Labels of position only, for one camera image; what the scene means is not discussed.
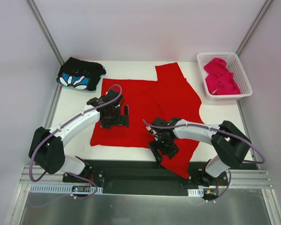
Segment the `red t shirt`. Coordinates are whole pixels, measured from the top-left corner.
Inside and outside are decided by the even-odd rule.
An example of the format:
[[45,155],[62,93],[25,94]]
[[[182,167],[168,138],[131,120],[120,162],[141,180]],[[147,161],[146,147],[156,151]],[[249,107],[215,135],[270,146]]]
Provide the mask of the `red t shirt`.
[[91,146],[148,148],[154,137],[149,134],[144,121],[153,124],[156,117],[165,121],[181,118],[202,123],[201,99],[184,77],[178,63],[156,66],[157,81],[103,79],[102,94],[113,85],[122,87],[124,103],[129,107],[129,127],[111,129],[95,125]]

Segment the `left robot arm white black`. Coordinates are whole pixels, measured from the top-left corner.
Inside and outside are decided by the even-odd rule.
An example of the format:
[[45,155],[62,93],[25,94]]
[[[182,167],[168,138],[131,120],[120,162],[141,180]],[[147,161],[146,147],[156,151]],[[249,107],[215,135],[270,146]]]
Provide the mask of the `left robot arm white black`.
[[100,123],[101,128],[129,126],[129,107],[123,104],[121,91],[110,88],[106,95],[90,99],[66,121],[51,128],[39,127],[33,135],[29,158],[30,167],[36,163],[44,173],[64,172],[79,182],[91,178],[91,168],[79,157],[66,155],[64,147],[89,126]]

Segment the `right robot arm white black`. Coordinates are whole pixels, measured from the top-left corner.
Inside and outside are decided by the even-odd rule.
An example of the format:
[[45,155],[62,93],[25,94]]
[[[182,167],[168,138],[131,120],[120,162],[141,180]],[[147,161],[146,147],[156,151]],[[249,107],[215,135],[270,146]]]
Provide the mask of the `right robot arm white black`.
[[[201,124],[181,118],[170,121],[157,117],[146,128],[154,136],[149,147],[159,165],[185,179],[191,179],[198,185],[208,187],[218,177],[232,167],[238,168],[247,155],[251,141],[230,121],[221,124]],[[201,172],[190,174],[188,150],[182,150],[176,140],[192,140],[212,146],[216,152],[213,159],[208,160]]]

